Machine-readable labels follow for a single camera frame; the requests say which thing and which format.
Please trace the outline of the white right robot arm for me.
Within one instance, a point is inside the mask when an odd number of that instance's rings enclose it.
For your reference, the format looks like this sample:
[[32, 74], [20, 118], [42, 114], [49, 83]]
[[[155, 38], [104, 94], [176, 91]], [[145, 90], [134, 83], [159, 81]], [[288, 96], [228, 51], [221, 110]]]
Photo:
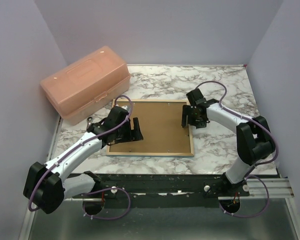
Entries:
[[181, 126], [190, 125], [202, 129], [211, 121], [216, 122], [236, 134], [238, 157], [234, 164], [223, 174], [220, 191], [231, 196], [238, 190], [238, 183], [276, 150], [271, 138], [267, 120], [262, 117], [241, 115], [228, 109], [216, 99], [207, 100], [200, 89], [186, 94], [189, 105], [182, 106]]

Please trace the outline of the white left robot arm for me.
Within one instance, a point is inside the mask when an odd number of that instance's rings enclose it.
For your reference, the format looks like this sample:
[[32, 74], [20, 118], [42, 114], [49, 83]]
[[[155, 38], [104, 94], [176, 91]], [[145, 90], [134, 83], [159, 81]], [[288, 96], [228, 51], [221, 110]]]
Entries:
[[23, 195], [28, 210], [54, 212], [68, 198], [84, 194], [97, 197], [101, 185], [91, 173], [71, 178], [70, 174], [88, 157], [112, 143], [127, 143], [143, 139], [138, 118], [130, 118], [132, 107], [114, 106], [108, 116], [89, 123], [83, 136], [62, 154], [44, 164], [35, 162], [29, 168]]

